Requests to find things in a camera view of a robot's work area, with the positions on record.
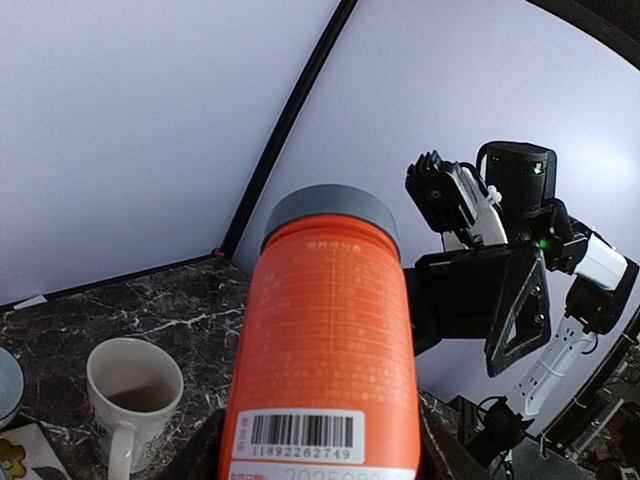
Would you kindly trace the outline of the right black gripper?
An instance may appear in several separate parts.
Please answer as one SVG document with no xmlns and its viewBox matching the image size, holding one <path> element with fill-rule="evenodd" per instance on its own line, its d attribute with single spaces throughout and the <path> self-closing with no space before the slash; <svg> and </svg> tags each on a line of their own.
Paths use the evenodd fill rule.
<svg viewBox="0 0 640 480">
<path fill-rule="evenodd" d="M 546 269 L 537 247 L 427 254 L 403 273 L 415 356 L 445 339 L 483 340 L 487 373 L 496 377 L 550 339 Z"/>
</svg>

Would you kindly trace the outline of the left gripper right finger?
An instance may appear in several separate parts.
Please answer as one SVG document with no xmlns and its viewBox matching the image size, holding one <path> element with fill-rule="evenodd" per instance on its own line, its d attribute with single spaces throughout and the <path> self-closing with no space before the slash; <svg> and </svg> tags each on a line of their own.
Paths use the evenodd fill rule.
<svg viewBox="0 0 640 480">
<path fill-rule="evenodd" d="M 487 471 L 447 431 L 437 417 L 421 419 L 421 479 L 481 480 Z"/>
</svg>

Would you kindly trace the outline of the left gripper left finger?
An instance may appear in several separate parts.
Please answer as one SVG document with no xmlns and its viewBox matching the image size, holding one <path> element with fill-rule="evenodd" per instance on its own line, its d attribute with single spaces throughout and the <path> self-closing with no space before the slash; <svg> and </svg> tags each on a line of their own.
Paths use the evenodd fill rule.
<svg viewBox="0 0 640 480">
<path fill-rule="evenodd" d="M 187 442 L 176 458 L 172 478 L 217 479 L 225 409 L 215 410 Z"/>
</svg>

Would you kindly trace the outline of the orange pill bottle grey cap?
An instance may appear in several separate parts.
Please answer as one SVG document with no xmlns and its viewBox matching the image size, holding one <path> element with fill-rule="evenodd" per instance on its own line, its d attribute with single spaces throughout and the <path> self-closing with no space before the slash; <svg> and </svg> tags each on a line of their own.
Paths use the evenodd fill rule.
<svg viewBox="0 0 640 480">
<path fill-rule="evenodd" d="M 355 187 L 273 209 L 226 410 L 221 479 L 413 479 L 419 395 L 387 207 Z"/>
</svg>

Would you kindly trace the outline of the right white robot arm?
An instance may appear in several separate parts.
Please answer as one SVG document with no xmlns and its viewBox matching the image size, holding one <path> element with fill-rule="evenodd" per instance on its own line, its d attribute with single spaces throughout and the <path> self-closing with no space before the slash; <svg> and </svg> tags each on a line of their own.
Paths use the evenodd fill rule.
<svg viewBox="0 0 640 480">
<path fill-rule="evenodd" d="M 466 444 L 482 466 L 525 437 L 550 394 L 619 321 L 639 274 L 556 194 L 557 155 L 495 140 L 474 163 L 422 154 L 405 188 L 442 251 L 405 272 L 414 350 L 479 339 L 496 377 L 527 355 L 535 362 L 506 393 L 478 405 Z"/>
</svg>

